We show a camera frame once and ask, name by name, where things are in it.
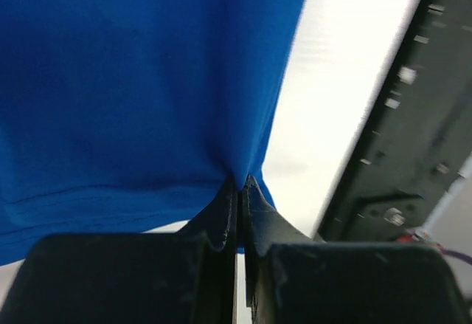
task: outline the blue cloth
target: blue cloth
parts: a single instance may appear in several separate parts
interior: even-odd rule
[[[264,186],[302,3],[0,0],[0,264],[191,218],[230,174]]]

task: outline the black metal plate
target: black metal plate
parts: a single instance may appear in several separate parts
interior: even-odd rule
[[[328,205],[323,239],[388,241],[423,224],[472,151],[471,65],[472,0],[421,0]],[[392,226],[385,206],[409,196],[417,198],[401,204],[404,222]],[[383,199],[378,216],[367,215],[370,199]]]

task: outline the metal frame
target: metal frame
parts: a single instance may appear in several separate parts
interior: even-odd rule
[[[472,151],[472,0],[420,0],[318,228],[390,241],[421,226]]]
[[[238,245],[253,323],[470,322],[439,253],[315,243],[250,177],[240,192],[226,181],[177,233],[45,238],[20,268],[0,323],[234,323]]]

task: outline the white surface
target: white surface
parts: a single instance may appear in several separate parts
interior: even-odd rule
[[[309,235],[415,0],[307,0],[264,165],[279,211]],[[167,230],[181,227],[173,225]],[[238,322],[244,308],[239,256]],[[0,268],[0,297],[18,264]]]

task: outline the folded cloth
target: folded cloth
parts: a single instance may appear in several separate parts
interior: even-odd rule
[[[303,0],[0,0],[0,264],[261,166]]]

